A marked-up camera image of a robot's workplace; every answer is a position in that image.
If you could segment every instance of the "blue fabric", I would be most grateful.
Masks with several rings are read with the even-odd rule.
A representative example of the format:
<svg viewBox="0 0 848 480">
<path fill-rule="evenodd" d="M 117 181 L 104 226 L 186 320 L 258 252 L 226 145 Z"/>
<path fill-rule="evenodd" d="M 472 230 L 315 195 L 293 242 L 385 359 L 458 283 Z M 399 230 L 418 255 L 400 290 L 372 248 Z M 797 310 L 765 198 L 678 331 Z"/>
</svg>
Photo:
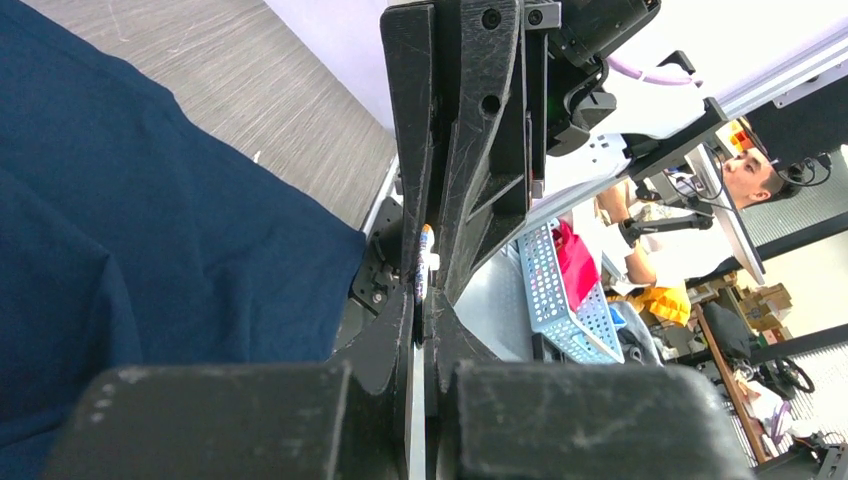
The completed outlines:
<svg viewBox="0 0 848 480">
<path fill-rule="evenodd" d="M 0 0 L 0 478 L 38 475 L 107 368 L 325 360 L 364 246 L 132 66 Z"/>
</svg>

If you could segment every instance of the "black cable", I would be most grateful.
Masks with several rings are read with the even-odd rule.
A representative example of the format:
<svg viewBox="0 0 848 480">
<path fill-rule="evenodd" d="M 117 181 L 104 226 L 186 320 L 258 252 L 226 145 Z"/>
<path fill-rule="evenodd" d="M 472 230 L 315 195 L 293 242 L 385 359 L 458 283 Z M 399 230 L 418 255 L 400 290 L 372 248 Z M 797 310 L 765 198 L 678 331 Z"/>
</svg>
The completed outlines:
<svg viewBox="0 0 848 480">
<path fill-rule="evenodd" d="M 783 377 L 784 380 L 789 382 L 796 389 L 804 392 L 804 393 L 813 393 L 816 391 L 816 385 L 813 383 L 813 380 L 807 375 L 807 372 L 804 371 L 801 367 L 795 363 L 789 357 L 778 358 L 774 361 L 775 367 L 777 368 L 777 373 Z M 804 384 L 798 380 L 795 375 L 802 378 L 804 380 Z"/>
<path fill-rule="evenodd" d="M 832 165 L 830 164 L 830 159 L 822 160 L 821 157 L 822 156 L 820 155 L 819 163 L 825 170 L 825 176 L 818 182 L 816 182 L 816 176 L 818 175 L 815 165 L 816 160 L 809 157 L 805 158 L 803 162 L 788 167 L 785 172 L 778 172 L 778 175 L 788 185 L 794 185 L 796 187 L 818 187 L 819 185 L 823 185 L 825 182 L 830 180 L 833 169 L 831 168 Z M 809 170 L 812 173 L 809 180 L 804 180 L 805 170 Z"/>
<path fill-rule="evenodd" d="M 823 434 L 823 435 L 822 435 L 822 439 L 823 439 L 823 440 L 827 440 L 827 437 L 829 437 L 829 436 L 831 436 L 831 435 L 839 435 L 839 439 L 840 439 L 840 440 L 842 440 L 842 443 L 846 443 L 846 442 L 845 442 L 845 436 L 844 436 L 844 435 L 842 435 L 842 434 L 841 434 L 841 433 L 839 433 L 839 432 L 830 432 L 830 433 L 825 433 L 825 434 Z"/>
<path fill-rule="evenodd" d="M 716 150 L 713 147 L 704 144 L 704 148 L 706 150 L 709 150 L 709 152 L 712 154 L 710 161 L 715 161 L 716 158 L 719 158 L 718 152 L 716 152 Z M 721 197 L 721 195 L 725 191 L 724 169 L 723 168 L 718 169 L 718 179 L 719 179 L 719 185 L 721 187 L 719 188 L 718 193 L 716 193 L 712 197 L 707 197 L 707 196 L 701 194 L 701 192 L 699 192 L 698 189 L 695 188 L 695 184 L 692 182 L 691 179 L 687 180 L 687 179 L 683 179 L 683 178 L 675 178 L 675 177 L 672 177 L 670 174 L 665 173 L 665 172 L 664 172 L 664 174 L 665 174 L 665 177 L 668 180 L 668 182 L 671 184 L 671 188 L 673 188 L 674 191 L 676 191 L 677 194 L 680 195 L 680 197 L 685 199 L 687 202 L 689 200 L 694 199 L 699 203 L 709 205 L 713 208 L 722 208 L 722 209 L 725 209 L 725 210 L 728 210 L 728 211 L 733 210 L 732 208 L 725 207 L 724 205 L 718 205 L 718 204 L 715 204 L 715 203 L 711 203 L 713 200 L 717 200 L 719 197 Z M 695 195 L 687 195 L 687 194 L 683 193 L 679 188 L 677 188 L 677 182 L 678 181 L 682 182 L 684 185 L 688 186 L 692 190 L 692 192 L 695 193 Z"/>
<path fill-rule="evenodd" d="M 601 78 L 598 79 L 598 85 L 603 85 L 609 77 L 609 64 L 600 55 L 595 55 L 592 59 L 601 65 Z"/>
</svg>

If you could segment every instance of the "man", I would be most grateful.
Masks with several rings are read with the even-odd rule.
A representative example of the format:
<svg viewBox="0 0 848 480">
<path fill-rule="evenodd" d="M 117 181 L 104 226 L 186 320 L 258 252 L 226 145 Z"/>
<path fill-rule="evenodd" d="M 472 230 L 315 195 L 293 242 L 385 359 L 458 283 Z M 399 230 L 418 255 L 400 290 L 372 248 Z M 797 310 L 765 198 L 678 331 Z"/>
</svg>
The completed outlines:
<svg viewBox="0 0 848 480">
<path fill-rule="evenodd" d="M 725 189 L 739 209 L 797 193 L 797 189 L 785 182 L 757 149 L 746 150 L 725 162 L 722 174 Z M 619 183 L 598 195 L 598 203 L 613 224 L 638 215 L 645 207 L 636 200 L 635 187 L 630 181 Z M 670 217 L 691 213 L 673 208 L 666 208 L 664 212 Z M 613 286 L 620 293 L 637 286 L 675 288 L 690 278 L 710 274 L 732 254 L 718 222 L 708 230 L 643 235 L 625 257 L 629 281 L 619 281 Z"/>
</svg>

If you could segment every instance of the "white wall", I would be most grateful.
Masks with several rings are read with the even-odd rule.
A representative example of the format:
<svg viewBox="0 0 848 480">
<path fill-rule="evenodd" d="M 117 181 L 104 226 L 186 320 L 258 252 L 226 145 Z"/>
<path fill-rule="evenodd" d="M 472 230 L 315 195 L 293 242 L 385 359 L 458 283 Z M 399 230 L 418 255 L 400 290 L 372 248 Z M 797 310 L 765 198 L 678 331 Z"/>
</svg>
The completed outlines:
<svg viewBox="0 0 848 480">
<path fill-rule="evenodd" d="M 616 54 L 649 67 L 683 50 L 705 96 L 721 100 L 846 25 L 841 0 L 663 0 L 657 18 Z"/>
<path fill-rule="evenodd" d="M 383 128 L 393 132 L 389 77 L 380 35 L 380 16 L 388 0 L 265 3 Z"/>
<path fill-rule="evenodd" d="M 783 283 L 792 296 L 792 311 L 783 322 L 793 336 L 848 323 L 848 232 L 764 262 L 766 284 Z M 739 282 L 754 285 L 747 273 Z"/>
</svg>

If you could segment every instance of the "desk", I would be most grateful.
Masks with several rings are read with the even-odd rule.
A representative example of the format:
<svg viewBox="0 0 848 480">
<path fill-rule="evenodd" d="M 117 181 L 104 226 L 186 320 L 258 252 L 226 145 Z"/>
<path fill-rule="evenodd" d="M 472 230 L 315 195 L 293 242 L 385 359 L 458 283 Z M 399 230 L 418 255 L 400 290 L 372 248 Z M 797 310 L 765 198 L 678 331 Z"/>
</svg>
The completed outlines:
<svg viewBox="0 0 848 480">
<path fill-rule="evenodd" d="M 707 322 L 704 321 L 704 311 L 701 309 L 700 305 L 694 305 L 692 307 L 692 313 L 697 317 L 697 322 L 701 326 L 701 330 L 704 331 L 704 337 L 706 337 L 707 343 L 709 344 L 710 353 L 712 353 L 718 373 L 721 375 L 721 380 L 724 382 L 725 388 L 727 388 L 727 393 L 730 395 L 730 401 L 733 403 L 733 409 L 736 411 L 736 414 L 739 416 L 739 421 L 742 423 L 742 430 L 745 431 L 745 438 L 748 439 L 748 443 L 751 445 L 751 450 L 754 452 L 754 458 L 757 460 L 757 463 L 768 461 L 769 456 L 766 455 L 765 448 L 763 448 L 763 444 L 760 441 L 760 437 L 763 435 L 763 429 L 758 421 L 748 416 L 748 411 L 745 410 L 742 392 L 733 380 L 733 372 L 730 370 L 730 366 L 727 365 L 727 362 L 724 361 L 724 357 L 721 355 L 721 352 L 719 352 L 712 330 L 710 330 Z"/>
</svg>

